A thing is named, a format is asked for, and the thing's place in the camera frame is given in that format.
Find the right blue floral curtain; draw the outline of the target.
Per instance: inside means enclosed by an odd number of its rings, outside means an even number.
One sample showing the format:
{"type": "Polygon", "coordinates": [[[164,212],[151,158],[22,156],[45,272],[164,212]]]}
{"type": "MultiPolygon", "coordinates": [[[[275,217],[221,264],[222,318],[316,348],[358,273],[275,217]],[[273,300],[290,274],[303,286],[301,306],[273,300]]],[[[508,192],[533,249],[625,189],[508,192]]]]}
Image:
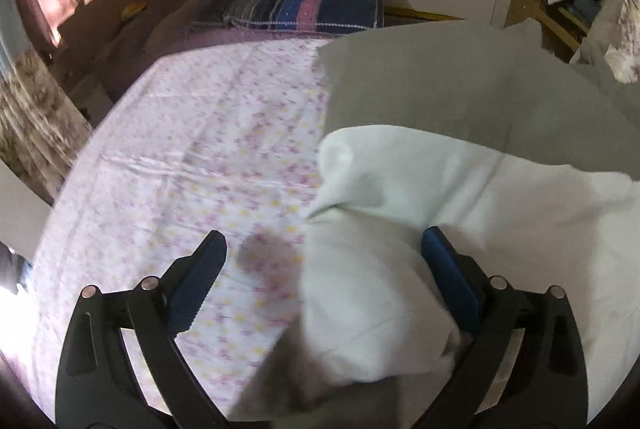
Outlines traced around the right blue floral curtain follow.
{"type": "Polygon", "coordinates": [[[639,82],[639,0],[605,0],[570,64],[601,59],[621,84],[639,82]]]}

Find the wooden bedside cabinet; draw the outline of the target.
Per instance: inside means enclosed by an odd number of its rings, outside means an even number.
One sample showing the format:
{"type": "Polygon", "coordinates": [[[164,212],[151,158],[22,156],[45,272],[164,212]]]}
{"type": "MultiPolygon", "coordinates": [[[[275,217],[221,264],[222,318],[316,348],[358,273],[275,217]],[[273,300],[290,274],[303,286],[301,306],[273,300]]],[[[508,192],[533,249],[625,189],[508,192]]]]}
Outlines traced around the wooden bedside cabinet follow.
{"type": "Polygon", "coordinates": [[[542,46],[566,63],[570,62],[589,32],[589,26],[564,4],[547,4],[546,0],[511,0],[504,26],[527,19],[540,24],[542,46]]]}

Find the olive and white jacket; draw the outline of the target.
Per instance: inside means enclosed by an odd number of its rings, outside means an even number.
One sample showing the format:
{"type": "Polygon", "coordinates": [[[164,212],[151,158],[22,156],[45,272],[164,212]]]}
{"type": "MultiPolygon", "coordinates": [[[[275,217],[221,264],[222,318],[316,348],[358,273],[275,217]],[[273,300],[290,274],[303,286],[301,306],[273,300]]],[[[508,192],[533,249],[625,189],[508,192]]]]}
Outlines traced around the olive and white jacket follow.
{"type": "Polygon", "coordinates": [[[302,311],[232,418],[381,399],[369,426],[416,421],[469,340],[420,254],[433,225],[485,272],[567,292],[596,417],[639,357],[638,85],[596,50],[560,61],[533,22],[383,28],[318,56],[331,97],[302,311]]]}

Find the left blue floral curtain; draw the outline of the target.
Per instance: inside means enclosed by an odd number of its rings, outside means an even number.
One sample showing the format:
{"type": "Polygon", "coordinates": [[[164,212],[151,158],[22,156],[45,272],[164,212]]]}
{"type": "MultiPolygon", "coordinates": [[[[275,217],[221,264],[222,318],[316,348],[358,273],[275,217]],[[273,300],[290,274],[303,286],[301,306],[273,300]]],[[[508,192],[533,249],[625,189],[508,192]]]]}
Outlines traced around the left blue floral curtain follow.
{"type": "Polygon", "coordinates": [[[92,128],[28,39],[15,0],[1,0],[1,160],[51,205],[92,128]]]}

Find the bed with maroon base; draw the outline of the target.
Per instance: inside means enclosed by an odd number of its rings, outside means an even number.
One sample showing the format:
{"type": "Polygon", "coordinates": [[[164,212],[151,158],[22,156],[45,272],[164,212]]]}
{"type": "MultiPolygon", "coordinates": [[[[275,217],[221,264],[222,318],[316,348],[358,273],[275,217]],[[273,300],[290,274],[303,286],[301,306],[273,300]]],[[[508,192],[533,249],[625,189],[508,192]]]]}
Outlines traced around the bed with maroon base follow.
{"type": "Polygon", "coordinates": [[[193,28],[195,7],[196,0],[94,0],[61,25],[62,51],[51,71],[67,91],[92,76],[112,100],[118,100],[151,64],[171,53],[290,35],[342,36],[193,28]],[[146,4],[146,9],[124,22],[120,15],[128,4],[146,4]]]}

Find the blue floral curtain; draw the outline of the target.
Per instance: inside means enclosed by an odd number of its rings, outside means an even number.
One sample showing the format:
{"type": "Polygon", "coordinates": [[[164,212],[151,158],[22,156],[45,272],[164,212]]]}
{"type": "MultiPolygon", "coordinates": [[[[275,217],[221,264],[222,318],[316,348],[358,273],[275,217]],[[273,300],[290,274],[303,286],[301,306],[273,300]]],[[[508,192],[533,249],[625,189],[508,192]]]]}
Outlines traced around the blue floral curtain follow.
{"type": "Polygon", "coordinates": [[[639,0],[605,0],[570,64],[601,59],[621,84],[639,82],[639,0]]]}
{"type": "Polygon", "coordinates": [[[28,39],[15,0],[1,0],[1,160],[51,205],[92,128],[28,39]]]}

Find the pink floral bed sheet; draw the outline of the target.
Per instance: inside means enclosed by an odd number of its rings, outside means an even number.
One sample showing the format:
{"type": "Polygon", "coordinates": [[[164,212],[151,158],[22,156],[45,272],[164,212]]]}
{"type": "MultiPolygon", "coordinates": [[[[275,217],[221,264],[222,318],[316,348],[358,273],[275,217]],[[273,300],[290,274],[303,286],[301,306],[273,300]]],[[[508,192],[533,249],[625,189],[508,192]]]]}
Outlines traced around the pink floral bed sheet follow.
{"type": "Polygon", "coordinates": [[[177,342],[231,411],[298,311],[302,217],[320,183],[329,100],[320,48],[290,38],[166,56],[103,120],[55,202],[30,281],[16,355],[46,413],[81,288],[134,287],[213,230],[227,240],[226,265],[177,342]]]}

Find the yellow toy on bed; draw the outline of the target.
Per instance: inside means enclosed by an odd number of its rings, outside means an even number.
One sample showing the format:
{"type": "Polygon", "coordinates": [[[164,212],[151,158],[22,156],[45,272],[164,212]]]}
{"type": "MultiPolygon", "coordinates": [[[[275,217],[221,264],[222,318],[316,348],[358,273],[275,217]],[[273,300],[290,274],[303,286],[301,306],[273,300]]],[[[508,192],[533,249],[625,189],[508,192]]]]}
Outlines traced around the yellow toy on bed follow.
{"type": "Polygon", "coordinates": [[[122,9],[122,14],[120,18],[126,22],[133,19],[136,15],[141,13],[146,9],[146,4],[128,4],[127,7],[122,9]]]}

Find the white board at left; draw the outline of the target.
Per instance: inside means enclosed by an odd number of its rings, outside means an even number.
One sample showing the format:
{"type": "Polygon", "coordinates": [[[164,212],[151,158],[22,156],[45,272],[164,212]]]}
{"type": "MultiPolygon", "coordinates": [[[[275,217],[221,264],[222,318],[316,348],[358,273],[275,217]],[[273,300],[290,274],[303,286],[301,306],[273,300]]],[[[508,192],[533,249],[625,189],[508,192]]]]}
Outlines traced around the white board at left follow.
{"type": "Polygon", "coordinates": [[[0,239],[34,261],[51,206],[32,192],[14,172],[0,163],[0,239]]]}

